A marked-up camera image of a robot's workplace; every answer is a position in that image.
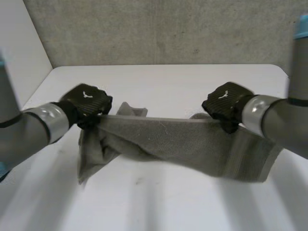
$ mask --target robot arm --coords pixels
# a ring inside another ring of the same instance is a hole
[[[57,142],[77,123],[81,128],[107,114],[112,97],[96,87],[80,84],[59,102],[20,112],[4,62],[0,62],[0,179],[45,146]]]
[[[308,159],[308,15],[300,19],[292,64],[287,99],[254,95],[229,82],[209,94],[202,106],[222,122],[226,132],[234,132],[243,123],[248,130]]]

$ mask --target white table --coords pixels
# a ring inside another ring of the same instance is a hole
[[[150,117],[189,118],[216,87],[234,81],[285,96],[273,65],[75,66],[54,69],[27,107],[58,100],[85,82]],[[308,161],[284,150],[265,183],[209,177],[169,163],[118,157],[77,183],[79,129],[16,167],[0,185],[3,231],[301,231],[308,229]]]

